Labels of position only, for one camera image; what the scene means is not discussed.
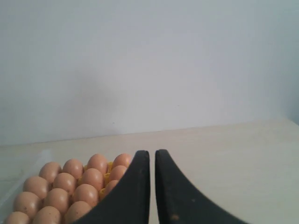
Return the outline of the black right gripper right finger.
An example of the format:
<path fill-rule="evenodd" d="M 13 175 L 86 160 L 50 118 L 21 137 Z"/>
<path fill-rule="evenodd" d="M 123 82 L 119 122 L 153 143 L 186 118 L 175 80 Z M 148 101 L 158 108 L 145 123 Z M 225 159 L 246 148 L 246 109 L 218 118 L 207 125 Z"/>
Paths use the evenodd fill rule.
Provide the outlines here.
<path fill-rule="evenodd" d="M 165 149 L 155 152 L 155 191 L 161 224 L 245 223 L 202 194 Z"/>

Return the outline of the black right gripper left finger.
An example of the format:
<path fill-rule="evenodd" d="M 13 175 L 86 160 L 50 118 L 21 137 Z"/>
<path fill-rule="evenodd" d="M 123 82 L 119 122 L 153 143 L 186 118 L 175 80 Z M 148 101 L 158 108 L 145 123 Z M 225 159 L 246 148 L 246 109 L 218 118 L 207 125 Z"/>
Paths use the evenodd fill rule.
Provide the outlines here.
<path fill-rule="evenodd" d="M 150 156 L 137 151 L 116 186 L 76 224 L 147 224 L 150 212 Z"/>

